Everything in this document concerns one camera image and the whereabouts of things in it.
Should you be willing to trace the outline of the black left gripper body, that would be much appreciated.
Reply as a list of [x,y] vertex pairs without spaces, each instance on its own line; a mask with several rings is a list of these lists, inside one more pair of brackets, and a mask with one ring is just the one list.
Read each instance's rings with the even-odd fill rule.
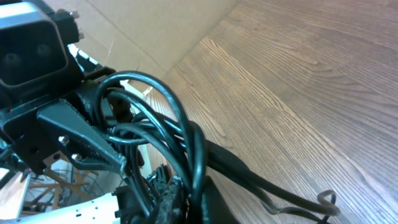
[[38,110],[60,100],[69,102],[115,150],[108,126],[129,116],[127,104],[102,95],[100,85],[113,69],[96,65],[88,58],[73,55],[69,46],[81,39],[74,12],[41,9],[55,23],[65,49],[68,65],[45,77],[9,86],[1,81],[1,149],[3,164],[25,164],[43,174],[62,151],[37,120]]

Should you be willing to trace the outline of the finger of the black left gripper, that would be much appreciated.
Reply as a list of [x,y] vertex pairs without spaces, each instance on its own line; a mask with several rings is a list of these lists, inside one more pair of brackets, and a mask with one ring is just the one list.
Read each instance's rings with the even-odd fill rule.
[[77,169],[126,173],[127,159],[116,152],[69,102],[60,100],[38,110],[37,120],[57,149]]

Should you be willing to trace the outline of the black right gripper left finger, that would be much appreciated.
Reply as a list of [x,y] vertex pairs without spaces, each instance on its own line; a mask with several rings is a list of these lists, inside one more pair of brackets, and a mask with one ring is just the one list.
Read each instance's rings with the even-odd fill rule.
[[184,223],[186,213],[186,191],[182,179],[173,175],[160,196],[154,211],[146,218],[149,224]]

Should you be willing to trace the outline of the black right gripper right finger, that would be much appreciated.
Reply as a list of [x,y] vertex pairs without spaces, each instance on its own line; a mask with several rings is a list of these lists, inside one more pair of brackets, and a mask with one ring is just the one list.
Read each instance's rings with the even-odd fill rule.
[[205,177],[201,211],[203,224],[239,224],[210,176]]

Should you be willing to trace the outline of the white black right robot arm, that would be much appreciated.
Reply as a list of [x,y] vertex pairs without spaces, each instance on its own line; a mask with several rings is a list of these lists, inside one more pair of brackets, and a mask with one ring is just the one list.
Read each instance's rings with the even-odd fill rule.
[[79,224],[79,223],[228,223],[239,221],[228,208],[211,177],[205,178],[199,211],[187,203],[181,178],[172,176],[155,199],[154,210],[146,217],[128,186],[118,187],[94,200],[50,212],[1,223]]

